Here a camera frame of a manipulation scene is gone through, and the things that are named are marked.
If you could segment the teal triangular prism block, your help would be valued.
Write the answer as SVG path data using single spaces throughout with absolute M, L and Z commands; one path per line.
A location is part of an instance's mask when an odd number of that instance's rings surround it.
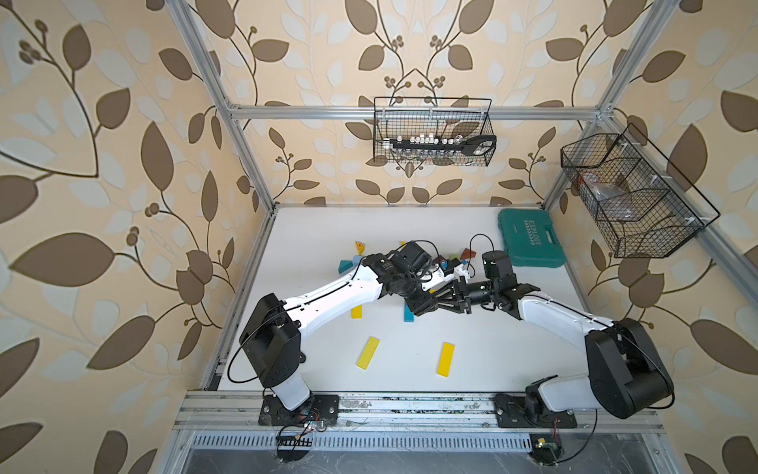
M 355 264 L 353 264 L 352 260 L 341 260 L 339 263 L 338 274 L 343 275 L 344 273 L 351 270 L 354 266 Z

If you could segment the teal rectangular block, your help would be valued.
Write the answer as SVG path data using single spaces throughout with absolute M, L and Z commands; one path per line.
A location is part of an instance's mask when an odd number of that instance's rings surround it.
M 414 313 L 410 310 L 408 305 L 404 306 L 404 321 L 406 323 L 413 323 L 415 321 Z

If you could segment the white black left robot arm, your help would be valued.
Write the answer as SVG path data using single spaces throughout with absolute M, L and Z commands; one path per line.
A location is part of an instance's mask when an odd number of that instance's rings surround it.
M 263 296 L 242 330 L 239 352 L 253 368 L 252 379 L 270 389 L 285 410 L 298 412 L 312 399 L 299 371 L 307 337 L 345 312 L 387 295 L 404 298 L 416 315 L 434 311 L 437 302 L 430 291 L 446 281 L 445 270 L 414 241 L 387 254 L 365 256 L 331 284 L 302 296 Z

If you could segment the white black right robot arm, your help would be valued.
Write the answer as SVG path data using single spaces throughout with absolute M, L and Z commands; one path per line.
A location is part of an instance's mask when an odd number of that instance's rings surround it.
M 525 388 L 523 413 L 530 423 L 574 410 L 603 409 L 628 419 L 674 404 L 674 383 L 641 323 L 580 311 L 519 282 L 503 251 L 485 253 L 483 269 L 484 280 L 468 282 L 468 270 L 456 267 L 457 275 L 433 293 L 437 308 L 468 313 L 480 306 L 505 312 L 547 330 L 586 358 L 584 373 L 544 377 Z

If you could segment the brown wooden block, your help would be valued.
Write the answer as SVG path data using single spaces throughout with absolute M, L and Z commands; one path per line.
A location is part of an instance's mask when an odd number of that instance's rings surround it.
M 472 260 L 473 258 L 475 258 L 475 257 L 476 257 L 476 255 L 477 255 L 477 253 L 476 253 L 476 252 L 474 252 L 473 250 L 471 250 L 471 249 L 469 249 L 469 248 L 466 248 L 466 249 L 463 251 L 463 253 L 461 254 L 461 260 L 462 260 L 462 261 L 470 261 L 470 260 Z

